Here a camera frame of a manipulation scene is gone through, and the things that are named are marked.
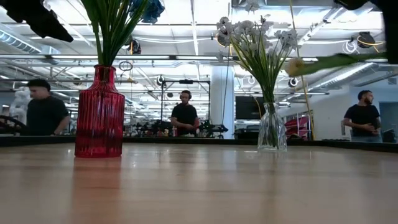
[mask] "beard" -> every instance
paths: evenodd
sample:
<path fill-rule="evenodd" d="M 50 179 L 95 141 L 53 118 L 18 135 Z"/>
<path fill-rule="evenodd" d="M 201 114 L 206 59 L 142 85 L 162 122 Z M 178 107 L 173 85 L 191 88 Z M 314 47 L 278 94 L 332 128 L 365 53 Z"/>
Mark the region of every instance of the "beard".
<path fill-rule="evenodd" d="M 369 99 L 365 99 L 365 103 L 367 104 L 367 105 L 372 105 L 372 101 L 370 101 Z"/>

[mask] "pillar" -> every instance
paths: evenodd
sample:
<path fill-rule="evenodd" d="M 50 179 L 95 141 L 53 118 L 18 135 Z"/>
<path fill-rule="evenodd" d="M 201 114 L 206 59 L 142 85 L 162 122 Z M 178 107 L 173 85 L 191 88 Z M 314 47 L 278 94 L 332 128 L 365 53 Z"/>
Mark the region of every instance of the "pillar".
<path fill-rule="evenodd" d="M 234 138 L 234 73 L 232 67 L 214 66 L 212 68 L 210 119 L 212 124 L 223 124 L 228 128 L 228 132 L 223 133 L 225 139 Z"/>

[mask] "red vase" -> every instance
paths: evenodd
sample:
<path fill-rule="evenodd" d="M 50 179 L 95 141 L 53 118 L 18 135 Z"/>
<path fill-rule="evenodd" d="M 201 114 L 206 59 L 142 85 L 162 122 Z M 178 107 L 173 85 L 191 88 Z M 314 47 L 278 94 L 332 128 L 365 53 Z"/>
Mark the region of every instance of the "red vase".
<path fill-rule="evenodd" d="M 114 85 L 114 67 L 94 67 L 94 83 L 79 95 L 75 156 L 118 157 L 122 154 L 124 95 Z"/>

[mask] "black t-shirt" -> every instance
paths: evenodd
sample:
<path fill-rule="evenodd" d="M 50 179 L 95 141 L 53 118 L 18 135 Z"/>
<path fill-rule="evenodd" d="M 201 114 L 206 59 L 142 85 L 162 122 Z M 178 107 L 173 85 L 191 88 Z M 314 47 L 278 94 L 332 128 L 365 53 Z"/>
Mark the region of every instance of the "black t-shirt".
<path fill-rule="evenodd" d="M 344 115 L 344 118 L 349 118 L 354 124 L 371 124 L 374 126 L 374 129 L 380 128 L 377 124 L 378 117 L 380 117 L 380 114 L 377 108 L 373 105 L 354 105 L 348 108 L 346 114 Z M 372 132 L 353 128 L 353 136 L 372 136 Z"/>
<path fill-rule="evenodd" d="M 27 127 L 31 135 L 49 136 L 68 115 L 62 100 L 51 96 L 43 100 L 31 100 L 27 106 Z"/>
<path fill-rule="evenodd" d="M 179 123 L 195 125 L 195 120 L 198 117 L 197 110 L 192 105 L 184 105 L 180 103 L 175 106 L 172 112 L 172 118 L 176 118 Z M 195 134 L 194 131 L 189 131 L 184 128 L 177 128 L 178 135 Z"/>

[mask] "table surface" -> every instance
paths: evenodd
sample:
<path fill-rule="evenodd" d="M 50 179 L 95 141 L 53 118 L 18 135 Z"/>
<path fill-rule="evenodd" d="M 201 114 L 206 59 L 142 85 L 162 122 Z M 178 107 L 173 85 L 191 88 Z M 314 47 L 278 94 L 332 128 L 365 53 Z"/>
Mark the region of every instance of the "table surface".
<path fill-rule="evenodd" d="M 327 147 L 0 148 L 0 223 L 368 224 L 398 220 L 398 155 Z"/>

